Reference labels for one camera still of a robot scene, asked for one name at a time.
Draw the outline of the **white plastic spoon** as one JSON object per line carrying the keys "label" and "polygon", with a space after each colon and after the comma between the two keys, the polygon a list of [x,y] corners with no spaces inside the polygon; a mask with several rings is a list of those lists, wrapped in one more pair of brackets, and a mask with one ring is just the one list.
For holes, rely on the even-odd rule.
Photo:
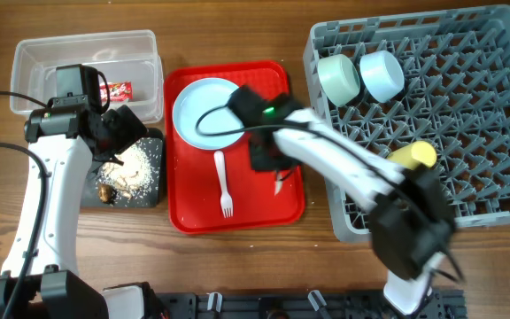
{"label": "white plastic spoon", "polygon": [[274,195],[277,195],[282,188],[282,172],[279,171],[275,174],[275,181],[274,181]]}

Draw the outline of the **red snack wrapper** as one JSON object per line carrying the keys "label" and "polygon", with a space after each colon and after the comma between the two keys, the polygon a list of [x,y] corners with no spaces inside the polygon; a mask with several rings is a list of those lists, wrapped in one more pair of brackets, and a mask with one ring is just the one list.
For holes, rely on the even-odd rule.
{"label": "red snack wrapper", "polygon": [[100,94],[103,102],[124,103],[133,99],[132,82],[108,82],[100,84]]}

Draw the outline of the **rice and food scraps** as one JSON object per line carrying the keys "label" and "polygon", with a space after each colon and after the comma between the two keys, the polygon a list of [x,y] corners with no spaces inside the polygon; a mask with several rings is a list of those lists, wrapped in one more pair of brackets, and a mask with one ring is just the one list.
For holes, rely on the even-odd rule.
{"label": "rice and food scraps", "polygon": [[107,162],[97,173],[97,197],[106,205],[149,207],[155,201],[155,169],[142,146],[133,145],[120,156],[121,164]]}

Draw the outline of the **white plastic fork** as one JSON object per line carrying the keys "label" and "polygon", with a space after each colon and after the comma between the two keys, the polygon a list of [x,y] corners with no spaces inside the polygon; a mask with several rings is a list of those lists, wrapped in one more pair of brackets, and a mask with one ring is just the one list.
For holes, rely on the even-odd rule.
{"label": "white plastic fork", "polygon": [[225,218],[233,216],[233,199],[228,192],[227,172],[225,166],[225,157],[222,151],[216,151],[213,154],[214,164],[220,183],[220,208]]}

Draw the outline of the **light blue plate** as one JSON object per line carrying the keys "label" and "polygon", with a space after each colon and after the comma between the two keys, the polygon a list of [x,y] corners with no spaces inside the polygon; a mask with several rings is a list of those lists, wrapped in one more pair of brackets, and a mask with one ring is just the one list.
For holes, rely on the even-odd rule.
{"label": "light blue plate", "polygon": [[221,78],[204,78],[192,82],[178,95],[173,106],[173,124],[178,135],[193,147],[215,151],[237,142],[243,132],[225,136],[202,136],[196,131],[198,119],[206,112],[221,106],[221,109],[202,119],[199,129],[204,133],[219,133],[243,127],[235,115],[226,107],[231,94],[238,86]]}

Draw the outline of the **mint green bowl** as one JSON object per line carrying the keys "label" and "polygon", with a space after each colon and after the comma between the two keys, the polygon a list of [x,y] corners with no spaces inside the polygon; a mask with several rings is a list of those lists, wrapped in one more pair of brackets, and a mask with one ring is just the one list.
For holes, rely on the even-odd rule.
{"label": "mint green bowl", "polygon": [[317,70],[321,87],[333,105],[346,105],[360,93],[358,71],[345,55],[320,59]]}

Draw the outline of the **light blue bowl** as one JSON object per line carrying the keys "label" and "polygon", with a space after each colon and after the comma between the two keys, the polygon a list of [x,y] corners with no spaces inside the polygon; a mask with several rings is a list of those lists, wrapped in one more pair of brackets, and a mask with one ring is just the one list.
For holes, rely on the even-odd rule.
{"label": "light blue bowl", "polygon": [[368,93],[379,103],[388,102],[405,87],[403,69],[388,51],[364,55],[359,70]]}

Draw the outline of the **yellow plastic cup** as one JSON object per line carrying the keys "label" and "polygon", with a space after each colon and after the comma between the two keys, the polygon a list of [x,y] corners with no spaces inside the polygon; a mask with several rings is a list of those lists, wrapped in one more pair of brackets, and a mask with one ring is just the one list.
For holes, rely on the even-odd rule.
{"label": "yellow plastic cup", "polygon": [[420,164],[431,168],[437,162],[435,147],[426,141],[416,141],[390,153],[387,160],[414,170]]}

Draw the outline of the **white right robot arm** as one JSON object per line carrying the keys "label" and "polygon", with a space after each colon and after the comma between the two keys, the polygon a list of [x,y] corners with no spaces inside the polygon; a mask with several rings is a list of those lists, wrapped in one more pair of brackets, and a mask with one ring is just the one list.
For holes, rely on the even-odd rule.
{"label": "white right robot arm", "polygon": [[401,315],[417,314],[457,229],[437,173],[368,151],[288,94],[265,100],[244,85],[226,106],[251,135],[253,169],[304,163],[367,213],[371,247],[388,269],[384,298]]}

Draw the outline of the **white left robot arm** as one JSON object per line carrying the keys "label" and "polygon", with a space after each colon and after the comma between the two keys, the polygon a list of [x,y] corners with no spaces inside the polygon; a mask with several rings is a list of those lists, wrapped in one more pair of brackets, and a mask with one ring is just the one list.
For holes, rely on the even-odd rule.
{"label": "white left robot arm", "polygon": [[78,276],[76,234],[93,162],[116,162],[148,129],[126,106],[102,101],[104,74],[57,69],[57,95],[25,123],[29,160],[19,227],[0,274],[0,318],[144,318],[146,284],[98,292]]}

